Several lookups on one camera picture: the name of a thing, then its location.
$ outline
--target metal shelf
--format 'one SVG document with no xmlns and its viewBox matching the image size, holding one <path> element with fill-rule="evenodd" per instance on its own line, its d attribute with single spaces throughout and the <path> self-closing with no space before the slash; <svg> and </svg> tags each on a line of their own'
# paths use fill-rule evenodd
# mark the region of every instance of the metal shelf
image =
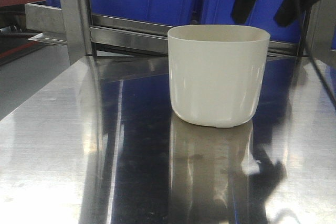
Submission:
<svg viewBox="0 0 336 224">
<path fill-rule="evenodd" d="M 43 31 L 31 38 L 53 44 L 66 44 L 62 9 L 46 6 L 45 2 L 26 4 L 27 27 Z M 167 32 L 172 26 L 139 22 L 93 14 L 90 38 L 94 43 L 130 48 L 148 53 L 167 54 Z M 270 55 L 296 55 L 297 44 L 271 41 Z"/>
</svg>

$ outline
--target white container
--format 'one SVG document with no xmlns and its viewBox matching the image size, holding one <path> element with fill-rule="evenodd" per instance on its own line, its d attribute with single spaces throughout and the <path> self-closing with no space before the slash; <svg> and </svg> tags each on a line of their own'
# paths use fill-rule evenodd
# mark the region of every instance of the white container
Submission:
<svg viewBox="0 0 336 224">
<path fill-rule="evenodd" d="M 249 26 L 188 25 L 168 31 L 170 97 L 184 121 L 233 127 L 260 95 L 270 34 Z"/>
</svg>

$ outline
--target gray floor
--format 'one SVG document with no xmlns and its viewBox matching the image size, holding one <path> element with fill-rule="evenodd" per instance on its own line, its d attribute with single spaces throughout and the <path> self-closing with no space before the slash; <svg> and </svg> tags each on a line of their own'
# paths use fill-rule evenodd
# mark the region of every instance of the gray floor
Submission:
<svg viewBox="0 0 336 224">
<path fill-rule="evenodd" d="M 69 67 L 66 46 L 47 46 L 0 66 L 0 120 Z"/>
</svg>

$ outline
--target cup rim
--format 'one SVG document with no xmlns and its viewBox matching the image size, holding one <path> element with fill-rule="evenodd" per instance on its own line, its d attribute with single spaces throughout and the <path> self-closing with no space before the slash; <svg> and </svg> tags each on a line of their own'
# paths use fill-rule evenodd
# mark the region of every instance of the cup rim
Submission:
<svg viewBox="0 0 336 224">
<path fill-rule="evenodd" d="M 197 39 L 185 39 L 185 38 L 179 38 L 176 35 L 172 35 L 172 33 L 174 33 L 176 30 L 180 30 L 180 29 L 184 29 L 184 28 L 189 28 L 189 27 L 197 27 L 197 28 L 201 28 L 201 27 L 221 27 L 221 28 L 232 28 L 232 27 L 237 27 L 239 29 L 246 29 L 246 30 L 255 30 L 255 31 L 259 31 L 263 33 L 263 38 L 262 39 L 256 39 L 256 40 L 237 40 L 237 41 L 217 41 L 217 40 L 197 40 Z M 180 41 L 197 41 L 200 43 L 221 43 L 221 44 L 225 44 L 225 43 L 251 43 L 251 42 L 259 42 L 259 41 L 267 41 L 270 40 L 270 33 L 258 28 L 258 27 L 254 27 L 254 26 L 244 26 L 244 25 L 221 25 L 221 24 L 201 24 L 201 25 L 184 25 L 184 26 L 175 26 L 171 29 L 168 30 L 167 33 L 168 38 L 173 38 L 176 40 L 180 40 Z"/>
</svg>

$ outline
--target metal bar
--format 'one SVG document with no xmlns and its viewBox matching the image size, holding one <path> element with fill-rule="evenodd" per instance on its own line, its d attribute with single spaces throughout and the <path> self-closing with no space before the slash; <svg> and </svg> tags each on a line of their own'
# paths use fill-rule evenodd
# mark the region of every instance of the metal bar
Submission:
<svg viewBox="0 0 336 224">
<path fill-rule="evenodd" d="M 90 11 L 87 0 L 60 0 L 66 31 L 70 63 L 92 55 Z"/>
<path fill-rule="evenodd" d="M 336 0 L 321 0 L 311 9 L 307 42 L 312 56 L 324 63 L 336 66 L 336 57 L 331 54 L 331 44 L 336 26 Z"/>
<path fill-rule="evenodd" d="M 26 25 L 36 31 L 65 34 L 62 10 L 41 4 L 26 4 Z"/>
<path fill-rule="evenodd" d="M 166 54 L 167 37 L 104 27 L 91 27 L 92 42 Z"/>
<path fill-rule="evenodd" d="M 57 44 L 57 45 L 67 45 L 67 40 L 64 34 L 55 34 L 44 31 L 41 34 L 35 35 L 29 40 L 49 43 L 49 44 Z"/>
<path fill-rule="evenodd" d="M 29 25 L 30 29 L 53 32 L 50 37 L 51 42 L 59 44 L 57 41 L 58 38 L 55 39 L 54 33 L 65 33 L 62 9 L 45 6 L 42 4 L 26 4 L 26 12 L 27 25 Z M 91 30 L 91 33 L 93 34 L 94 38 L 92 38 L 92 42 L 129 49 L 141 48 L 141 50 L 151 52 L 155 52 L 157 48 L 157 46 L 153 45 L 153 40 L 155 40 L 155 38 L 160 38 L 160 41 L 162 39 L 166 39 L 168 30 L 172 28 L 172 26 L 139 22 L 97 14 L 93 15 L 93 23 L 94 26 L 92 28 L 94 28 L 94 32 L 92 33 Z M 108 35 L 105 35 L 105 37 L 100 36 L 100 29 L 105 30 L 104 33 Z M 136 39 L 130 38 L 131 35 L 136 35 L 137 38 L 138 36 L 140 36 L 142 38 L 142 42 L 144 42 L 143 45 L 147 45 L 149 43 L 152 45 L 151 49 L 144 49 L 143 46 L 139 47 L 139 43 L 134 42 Z M 48 34 L 44 33 L 43 38 L 41 39 L 49 40 Z M 66 43 L 66 39 L 60 40 L 61 44 Z M 297 47 L 298 45 L 293 43 L 271 41 L 268 51 L 269 53 L 276 55 L 295 56 L 297 52 Z M 161 48 L 160 51 L 157 52 L 167 54 L 167 50 L 163 48 Z"/>
<path fill-rule="evenodd" d="M 138 31 L 141 33 L 167 36 L 167 32 L 173 26 L 147 23 L 124 18 L 116 18 L 93 14 L 93 25 L 108 28 L 123 29 L 129 31 Z"/>
</svg>

